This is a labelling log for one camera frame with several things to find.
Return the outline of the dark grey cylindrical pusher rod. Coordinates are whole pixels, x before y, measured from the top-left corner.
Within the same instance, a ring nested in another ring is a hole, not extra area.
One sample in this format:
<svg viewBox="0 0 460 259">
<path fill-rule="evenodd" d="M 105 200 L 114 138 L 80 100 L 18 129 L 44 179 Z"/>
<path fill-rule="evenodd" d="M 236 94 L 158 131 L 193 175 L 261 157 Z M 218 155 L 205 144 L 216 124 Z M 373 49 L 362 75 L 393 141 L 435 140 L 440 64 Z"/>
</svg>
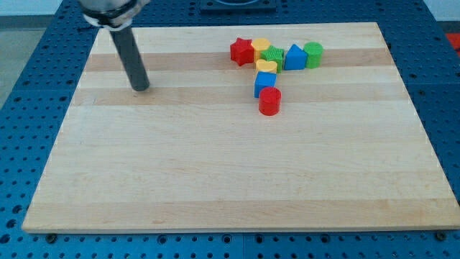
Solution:
<svg viewBox="0 0 460 259">
<path fill-rule="evenodd" d="M 134 91 L 145 91 L 150 87 L 144 63 L 139 53 L 131 27 L 110 31 L 111 38 Z"/>
</svg>

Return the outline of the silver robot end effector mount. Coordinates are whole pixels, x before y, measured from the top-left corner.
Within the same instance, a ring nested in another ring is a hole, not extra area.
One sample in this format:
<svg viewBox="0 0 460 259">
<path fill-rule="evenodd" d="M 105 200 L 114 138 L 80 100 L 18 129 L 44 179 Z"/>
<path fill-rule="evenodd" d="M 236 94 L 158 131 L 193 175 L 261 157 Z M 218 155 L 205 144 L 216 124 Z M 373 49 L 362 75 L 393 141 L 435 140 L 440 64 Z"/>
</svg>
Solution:
<svg viewBox="0 0 460 259">
<path fill-rule="evenodd" d="M 150 0 L 78 0 L 84 19 L 95 27 L 119 31 L 133 22 Z"/>
</svg>

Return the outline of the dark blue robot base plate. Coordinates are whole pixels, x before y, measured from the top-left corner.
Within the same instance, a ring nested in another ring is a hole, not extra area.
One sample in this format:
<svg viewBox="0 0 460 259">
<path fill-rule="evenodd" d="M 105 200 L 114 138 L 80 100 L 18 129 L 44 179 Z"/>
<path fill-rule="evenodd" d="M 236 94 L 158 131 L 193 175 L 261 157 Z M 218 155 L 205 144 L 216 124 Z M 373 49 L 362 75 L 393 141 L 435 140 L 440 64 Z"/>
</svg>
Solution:
<svg viewBox="0 0 460 259">
<path fill-rule="evenodd" d="M 202 13 L 217 14 L 226 12 L 274 11 L 276 0 L 199 0 Z"/>
</svg>

